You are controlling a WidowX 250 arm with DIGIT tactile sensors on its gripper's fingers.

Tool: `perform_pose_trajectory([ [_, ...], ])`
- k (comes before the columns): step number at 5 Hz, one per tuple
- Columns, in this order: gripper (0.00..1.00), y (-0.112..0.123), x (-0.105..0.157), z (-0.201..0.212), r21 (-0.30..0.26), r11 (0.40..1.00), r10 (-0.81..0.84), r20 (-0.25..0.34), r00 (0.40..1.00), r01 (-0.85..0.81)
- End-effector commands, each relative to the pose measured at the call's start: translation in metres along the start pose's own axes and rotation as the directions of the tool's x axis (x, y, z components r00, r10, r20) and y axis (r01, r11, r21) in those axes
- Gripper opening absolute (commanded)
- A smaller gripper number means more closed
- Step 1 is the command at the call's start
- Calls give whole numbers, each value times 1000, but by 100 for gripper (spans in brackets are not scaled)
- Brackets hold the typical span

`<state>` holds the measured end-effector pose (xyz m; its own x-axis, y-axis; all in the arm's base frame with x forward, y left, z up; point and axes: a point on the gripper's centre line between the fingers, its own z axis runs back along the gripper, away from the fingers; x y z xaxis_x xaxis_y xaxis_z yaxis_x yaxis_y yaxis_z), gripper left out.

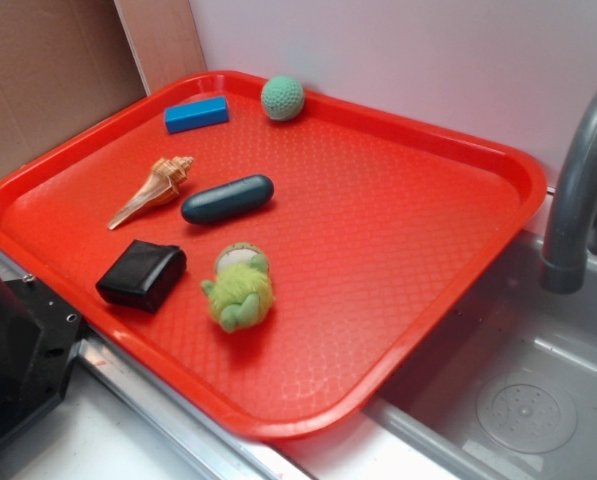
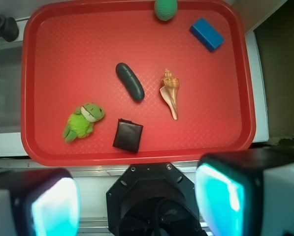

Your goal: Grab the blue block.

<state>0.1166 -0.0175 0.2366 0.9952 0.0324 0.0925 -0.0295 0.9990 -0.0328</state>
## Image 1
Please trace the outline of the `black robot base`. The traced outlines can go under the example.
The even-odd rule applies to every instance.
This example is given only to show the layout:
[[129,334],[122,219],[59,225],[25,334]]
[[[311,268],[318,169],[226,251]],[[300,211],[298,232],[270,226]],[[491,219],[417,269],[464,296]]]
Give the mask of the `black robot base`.
[[41,280],[0,277],[0,447],[63,401],[83,330]]

